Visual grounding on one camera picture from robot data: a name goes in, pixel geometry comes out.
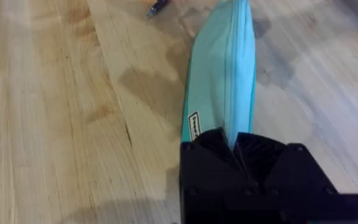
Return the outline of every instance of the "black device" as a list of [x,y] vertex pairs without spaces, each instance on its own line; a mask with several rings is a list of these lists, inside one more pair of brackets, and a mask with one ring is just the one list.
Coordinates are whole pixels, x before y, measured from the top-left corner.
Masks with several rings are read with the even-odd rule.
[[302,144],[221,129],[180,148],[182,224],[358,223],[358,194],[339,194]]

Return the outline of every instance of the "butcher block countertop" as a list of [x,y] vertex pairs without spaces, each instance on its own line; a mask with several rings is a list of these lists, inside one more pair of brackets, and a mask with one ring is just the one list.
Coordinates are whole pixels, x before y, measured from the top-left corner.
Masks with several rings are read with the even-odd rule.
[[[180,223],[190,50],[213,0],[0,0],[0,223]],[[251,0],[253,132],[358,192],[358,0]]]

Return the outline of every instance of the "teal bag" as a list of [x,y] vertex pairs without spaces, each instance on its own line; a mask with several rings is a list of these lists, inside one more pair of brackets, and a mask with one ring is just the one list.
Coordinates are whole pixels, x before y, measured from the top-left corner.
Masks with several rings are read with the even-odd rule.
[[219,2],[191,53],[181,141],[222,128],[233,149],[249,133],[255,89],[255,39],[248,0]]

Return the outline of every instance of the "wooden surface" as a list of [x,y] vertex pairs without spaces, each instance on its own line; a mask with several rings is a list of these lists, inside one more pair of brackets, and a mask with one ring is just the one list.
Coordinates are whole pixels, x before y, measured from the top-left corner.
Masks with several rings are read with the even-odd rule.
[[[0,223],[179,223],[193,36],[214,1],[0,0]],[[254,132],[358,192],[358,0],[252,0]]]

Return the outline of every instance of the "label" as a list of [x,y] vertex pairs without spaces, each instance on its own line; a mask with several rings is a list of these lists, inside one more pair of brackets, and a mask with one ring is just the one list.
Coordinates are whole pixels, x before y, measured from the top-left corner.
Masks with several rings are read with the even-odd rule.
[[193,141],[201,134],[200,117],[198,116],[198,111],[189,115],[188,120],[189,120],[190,136],[191,136],[191,140]]

